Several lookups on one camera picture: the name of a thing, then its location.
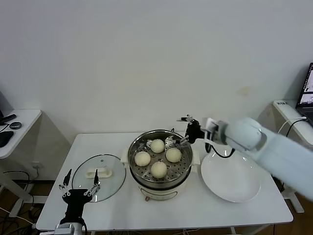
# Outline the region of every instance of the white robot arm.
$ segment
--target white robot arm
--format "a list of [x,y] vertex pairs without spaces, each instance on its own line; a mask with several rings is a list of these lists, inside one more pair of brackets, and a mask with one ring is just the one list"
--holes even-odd
[[251,118],[228,124],[207,119],[205,127],[187,116],[186,135],[193,142],[202,138],[206,143],[227,144],[251,157],[258,165],[288,186],[313,200],[313,152],[296,142],[262,127]]

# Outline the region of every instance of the power outlet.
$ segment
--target power outlet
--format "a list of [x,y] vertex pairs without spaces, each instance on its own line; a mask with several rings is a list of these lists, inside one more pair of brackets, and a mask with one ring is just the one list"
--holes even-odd
[[32,162],[32,166],[34,169],[39,169],[39,168],[44,167],[40,162]]

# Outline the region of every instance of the glass lid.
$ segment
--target glass lid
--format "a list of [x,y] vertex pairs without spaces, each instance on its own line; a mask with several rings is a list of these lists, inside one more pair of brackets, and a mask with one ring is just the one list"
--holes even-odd
[[91,202],[101,202],[113,196],[122,187],[126,170],[120,159],[111,154],[94,156],[82,163],[74,173],[72,188],[90,189],[98,169],[100,189]]

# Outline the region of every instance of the black cable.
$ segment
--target black cable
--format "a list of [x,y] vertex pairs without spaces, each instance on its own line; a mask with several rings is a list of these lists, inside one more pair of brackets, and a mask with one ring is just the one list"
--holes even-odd
[[13,230],[13,231],[8,232],[6,235],[11,235],[11,234],[13,234],[13,233],[15,233],[15,232],[19,232],[20,230],[25,229],[26,227],[31,227],[31,225],[26,225],[26,226],[17,228],[17,229],[15,229],[15,230]]
[[211,152],[212,145],[210,145],[209,143],[205,143],[204,147],[207,153]]
[[4,123],[4,125],[5,125],[5,127],[2,130],[0,130],[0,132],[4,131],[10,124]]
[[[18,201],[18,199],[13,203],[13,205],[11,206],[11,208],[8,211],[11,211],[13,209],[13,207],[14,207],[14,205],[15,205],[15,203],[17,201]],[[5,215],[4,220],[1,222],[1,223],[3,223],[2,230],[1,230],[1,235],[3,235],[11,227],[11,225],[13,224],[12,222],[14,222],[17,225],[19,225],[18,222],[15,221],[16,219],[17,219],[16,217],[15,218],[10,218],[9,214]],[[4,229],[4,225],[7,222],[10,222],[10,225],[6,229]]]
[[27,177],[28,177],[27,180],[28,180],[28,182],[30,182],[29,174],[28,174],[26,171],[22,171],[22,170],[9,170],[9,171],[5,171],[4,174],[5,174],[5,173],[10,173],[10,172],[22,172],[22,173],[24,173],[24,174],[27,175]]
[[288,132],[287,132],[287,134],[286,134],[286,137],[288,137],[288,134],[289,134],[290,130],[292,129],[293,125],[295,125],[297,122],[300,122],[300,121],[307,121],[307,119],[300,119],[300,120],[297,120],[297,121],[293,122],[293,123],[290,125],[290,127],[289,127],[289,130],[288,130]]
[[218,156],[220,156],[221,158],[230,158],[231,155],[233,155],[233,153],[235,152],[235,149],[232,148],[231,151],[230,151],[230,154],[229,154],[228,156],[223,156],[223,155],[219,154],[219,153],[216,151],[216,149],[214,148],[213,145],[212,145],[212,149],[213,149],[214,152],[215,152]]
[[32,197],[32,202],[31,202],[31,207],[30,207],[30,209],[27,210],[27,211],[24,211],[23,213],[22,213],[22,212],[18,213],[18,216],[21,216],[21,215],[23,215],[23,214],[29,213],[29,211],[33,209],[33,205],[34,205],[34,196],[31,195],[31,197]]
[[33,233],[34,229],[31,225],[26,226],[25,228],[21,229],[21,235],[31,235]]
[[3,231],[2,234],[4,234],[13,224],[15,224],[17,226],[17,228],[19,227],[19,224],[18,224],[18,222],[15,221],[15,218],[12,218],[12,219],[14,219],[13,221],[8,220],[8,219],[10,219],[10,218],[6,218],[4,221],[2,221],[0,223],[0,224],[3,224],[2,225],[2,231]]
[[36,168],[37,176],[28,182],[28,184],[31,184],[34,180],[36,180],[39,177],[38,168]]
[[84,223],[84,227],[85,227],[85,235],[87,235],[87,225],[86,225],[84,220],[83,220],[83,223]]
[[285,183],[282,184],[282,188],[280,189],[281,190],[280,192],[284,191],[284,185]]
[[33,205],[30,210],[28,210],[28,218],[30,218],[33,223],[39,218],[42,209],[44,208],[43,204],[35,204]]

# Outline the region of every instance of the white table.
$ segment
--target white table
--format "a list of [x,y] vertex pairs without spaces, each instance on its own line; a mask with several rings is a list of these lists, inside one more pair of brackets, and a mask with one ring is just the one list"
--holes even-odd
[[[16,146],[21,142],[23,137],[27,134],[29,129],[33,126],[35,121],[40,117],[41,111],[40,110],[3,110],[3,115],[8,116],[10,114],[16,114],[16,118],[7,121],[6,123],[11,124],[12,122],[19,121],[22,123],[22,127],[18,130],[13,130],[14,135],[8,142],[8,144],[2,148],[0,148],[0,159],[4,159],[10,156],[10,154],[15,150]],[[10,131],[11,129],[7,127],[4,131]],[[19,163],[22,164],[26,169],[27,172],[33,178],[36,176],[36,170],[32,168],[32,166],[23,160],[23,155],[19,157]],[[3,174],[4,169],[0,167],[0,192],[7,188],[12,193],[17,195],[20,199],[15,203],[10,216],[15,217],[19,212],[23,202],[24,203],[31,203],[33,198],[29,194],[30,190],[32,189],[33,185],[29,185],[27,187],[27,191],[24,191],[20,186],[14,183],[6,174]],[[42,196],[34,196],[35,203],[44,203],[46,200],[45,197]]]
[[[295,109],[296,104],[296,100],[276,100],[273,102],[274,108],[282,115],[284,120],[291,120],[290,124],[295,121],[295,118],[302,117]],[[303,142],[302,144],[307,148],[313,149],[313,128],[310,124],[306,121],[297,122],[293,125],[293,130],[296,132],[297,136],[300,137]],[[282,192],[283,197],[291,201],[297,213],[304,213],[304,209],[295,193],[296,191],[294,189],[284,185],[284,191]]]
[[[284,120],[302,117],[295,109],[296,104],[296,100],[276,100],[273,102],[274,108],[282,115]],[[293,130],[301,138],[306,147],[313,148],[313,128],[310,124],[306,121],[297,122],[293,126]]]
[[[75,172],[86,159],[98,154],[120,157],[123,150],[139,135],[140,133],[79,134],[46,201],[36,224],[37,229],[54,230],[64,217],[67,205],[62,200],[58,184],[63,182],[69,169],[72,168],[72,172]],[[202,160],[206,155],[203,140],[197,140],[192,146],[198,150]],[[261,189],[249,202],[231,203],[217,197],[204,184],[199,171],[191,173],[185,191],[177,197],[167,201],[146,202],[127,169],[121,189],[105,201],[87,203],[83,218],[89,231],[259,225],[249,234],[255,234],[269,224],[292,221],[293,216],[271,175],[259,167],[257,173],[260,175]]]

